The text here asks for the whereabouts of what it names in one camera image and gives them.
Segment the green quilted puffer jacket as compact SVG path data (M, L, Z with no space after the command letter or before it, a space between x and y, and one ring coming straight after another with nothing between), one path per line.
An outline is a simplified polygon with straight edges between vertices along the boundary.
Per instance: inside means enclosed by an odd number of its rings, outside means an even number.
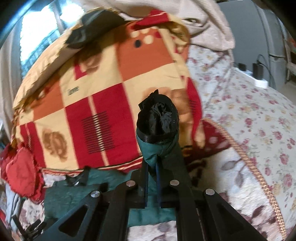
M182 151L178 144L177 127L180 126L178 111L173 99L159 90L152 92L140 104L137 119L137 142L144 162L149 168L148 204L145 209L131 209L128 226L157 225L176 219L172 208L161 209L157 201L156 163L173 158L165 163L166 168L176 168L181 179L190 182ZM66 176L46 190L44 200L45 221L50 225L74 208L88 193L96 188L114 190L132 175L117 170L97 170L85 167L75 177Z

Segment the light blue folded cloth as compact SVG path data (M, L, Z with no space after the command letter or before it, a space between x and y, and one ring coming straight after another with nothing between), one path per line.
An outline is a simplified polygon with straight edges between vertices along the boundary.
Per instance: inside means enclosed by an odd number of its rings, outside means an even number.
M11 190L11 187L6 183L6 222L10 230L16 232L17 226L12 217L15 215L17 218L20 216L23 207L24 199L17 193Z

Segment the red heart shaped pillow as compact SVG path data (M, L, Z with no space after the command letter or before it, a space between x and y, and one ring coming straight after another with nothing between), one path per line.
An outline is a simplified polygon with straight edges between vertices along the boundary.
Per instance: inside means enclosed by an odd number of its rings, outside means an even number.
M32 202L44 200L44 178L33 154L23 145L8 144L1 152L1 178L13 192Z

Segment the red cream rose patterned quilt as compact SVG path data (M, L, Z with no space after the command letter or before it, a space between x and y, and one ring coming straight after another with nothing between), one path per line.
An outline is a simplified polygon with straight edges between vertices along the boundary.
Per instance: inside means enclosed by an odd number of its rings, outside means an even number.
M13 108L12 143L28 145L47 172L139 165L139 104L155 90L173 99L179 144L205 145L201 101L186 66L185 30L167 16L124 22L73 50L54 41L22 81Z

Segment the white power strip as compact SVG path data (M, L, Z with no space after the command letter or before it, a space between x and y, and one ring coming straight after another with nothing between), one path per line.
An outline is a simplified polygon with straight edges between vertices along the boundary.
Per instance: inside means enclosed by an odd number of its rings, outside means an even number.
M262 89L267 89L268 88L268 81L265 80L265 79L256 79L256 78L254 78L253 72L251 72L250 70L242 71L237 67L235 67L234 69L235 69L237 75L240 78L243 78L246 81L249 81L255 87L262 88Z

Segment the black power adapter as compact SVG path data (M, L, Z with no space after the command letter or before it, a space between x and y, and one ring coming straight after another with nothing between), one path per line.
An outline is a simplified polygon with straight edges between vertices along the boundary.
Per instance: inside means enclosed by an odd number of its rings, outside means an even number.
M252 76L257 80L263 79L263 65L259 63L253 63L253 73Z

